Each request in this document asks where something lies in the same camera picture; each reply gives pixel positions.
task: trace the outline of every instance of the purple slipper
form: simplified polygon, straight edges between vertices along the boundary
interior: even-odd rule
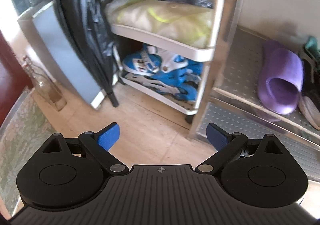
[[[263,45],[264,63],[258,80],[258,96],[264,106],[278,114],[293,112],[303,83],[300,58],[284,45],[268,40]]]

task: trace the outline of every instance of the red object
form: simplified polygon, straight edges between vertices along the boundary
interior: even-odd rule
[[[0,126],[25,86],[32,88],[31,79],[0,32]]]

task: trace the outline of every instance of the black shoe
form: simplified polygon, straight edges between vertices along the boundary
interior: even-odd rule
[[[314,71],[316,61],[305,51],[301,51],[299,56],[304,69],[299,109],[309,123],[320,130],[320,77],[319,72]]]

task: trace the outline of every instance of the tiled floor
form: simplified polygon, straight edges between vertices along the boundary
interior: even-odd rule
[[[209,144],[186,139],[190,125],[184,115],[130,86],[117,84],[119,107],[105,99],[94,110],[77,96],[61,88],[68,101],[56,112],[36,92],[33,98],[64,137],[77,137],[85,131],[97,132],[111,122],[120,125],[120,139],[110,152],[129,168],[133,164],[192,164],[197,166],[216,150]],[[310,182],[302,206],[320,218],[320,185]]]

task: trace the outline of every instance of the blue gripper pad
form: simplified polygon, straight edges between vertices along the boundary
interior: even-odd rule
[[[207,125],[206,134],[207,140],[215,147],[217,151],[220,151],[232,140],[232,136],[229,133],[214,123]]]
[[[99,135],[97,139],[98,145],[108,151],[118,141],[120,127],[117,123],[112,123],[97,134]]]

